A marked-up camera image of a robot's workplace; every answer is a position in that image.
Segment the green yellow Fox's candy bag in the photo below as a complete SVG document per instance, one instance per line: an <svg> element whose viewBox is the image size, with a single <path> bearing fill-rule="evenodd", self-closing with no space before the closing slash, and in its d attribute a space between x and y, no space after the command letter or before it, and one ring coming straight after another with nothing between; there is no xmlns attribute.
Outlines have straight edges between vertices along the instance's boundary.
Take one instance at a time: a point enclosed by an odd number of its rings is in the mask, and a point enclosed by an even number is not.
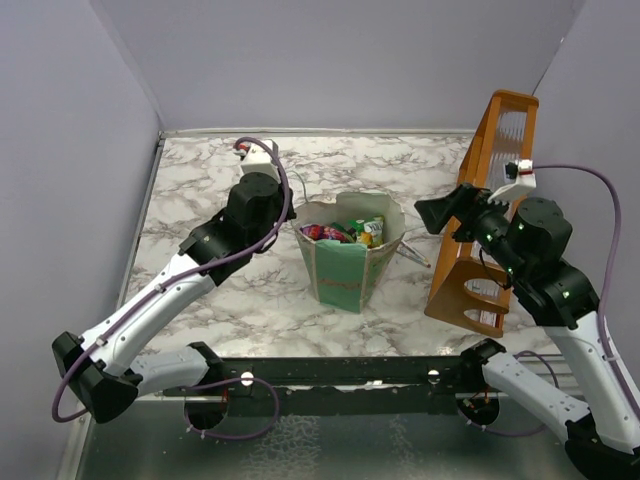
<svg viewBox="0 0 640 480"><path fill-rule="evenodd" d="M356 243L377 248L384 243L384 221L382 215L349 220L348 232Z"/></svg>

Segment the green paper gift bag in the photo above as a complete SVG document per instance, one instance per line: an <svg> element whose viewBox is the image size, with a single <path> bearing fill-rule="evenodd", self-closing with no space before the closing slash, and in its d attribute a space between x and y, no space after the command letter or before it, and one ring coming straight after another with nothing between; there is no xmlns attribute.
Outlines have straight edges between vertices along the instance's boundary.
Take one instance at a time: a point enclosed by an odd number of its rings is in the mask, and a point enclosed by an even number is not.
<svg viewBox="0 0 640 480"><path fill-rule="evenodd" d="M371 299L389 262L405 235L405 215L391 196L375 192L343 192L332 202L309 201L296 208L294 234L311 281L311 291L321 303L359 313ZM382 244L369 248L361 243L333 239L314 240L303 227L347 227L352 220L384 218Z"/></svg>

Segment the purple Fox's candy bag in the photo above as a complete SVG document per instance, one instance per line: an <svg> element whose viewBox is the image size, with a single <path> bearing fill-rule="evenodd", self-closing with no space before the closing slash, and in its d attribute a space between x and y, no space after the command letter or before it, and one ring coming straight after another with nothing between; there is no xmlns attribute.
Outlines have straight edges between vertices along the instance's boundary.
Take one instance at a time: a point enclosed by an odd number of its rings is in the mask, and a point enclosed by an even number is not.
<svg viewBox="0 0 640 480"><path fill-rule="evenodd" d="M340 243L354 243L354 237L341 225L333 223L330 225L308 224L301 226L299 231L302 235L313 241L335 240Z"/></svg>

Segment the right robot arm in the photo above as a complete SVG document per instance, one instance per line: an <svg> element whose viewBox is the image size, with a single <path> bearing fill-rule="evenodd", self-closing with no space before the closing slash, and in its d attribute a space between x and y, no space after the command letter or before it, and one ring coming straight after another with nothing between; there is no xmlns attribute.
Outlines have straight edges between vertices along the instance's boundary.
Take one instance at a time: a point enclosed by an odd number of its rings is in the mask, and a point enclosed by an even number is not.
<svg viewBox="0 0 640 480"><path fill-rule="evenodd" d="M472 359L459 367L461 383L472 391L489 385L518 402L558 437L586 478L638 478L639 416L632 403L639 391L615 357L590 280L562 257L572 226L558 205L526 198L506 218L507 203L463 183L415 208L432 234L458 220L453 239L478 243L498 263L520 305L560 350L584 398L565 394L494 341L488 352L466 350Z"/></svg>

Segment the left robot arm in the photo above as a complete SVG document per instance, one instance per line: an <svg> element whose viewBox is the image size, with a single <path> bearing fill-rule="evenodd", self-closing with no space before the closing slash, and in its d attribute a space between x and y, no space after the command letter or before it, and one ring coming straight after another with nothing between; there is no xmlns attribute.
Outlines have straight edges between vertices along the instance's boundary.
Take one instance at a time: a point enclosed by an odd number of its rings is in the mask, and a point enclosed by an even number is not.
<svg viewBox="0 0 640 480"><path fill-rule="evenodd" d="M260 172L234 185L226 206L193 229L168 264L130 301L81 335L52 343L63 387L96 423L107 423L139 397L186 388L206 395L220 385L221 361L204 343L143 358L143 348L178 314L268 250L295 215L286 179Z"/></svg>

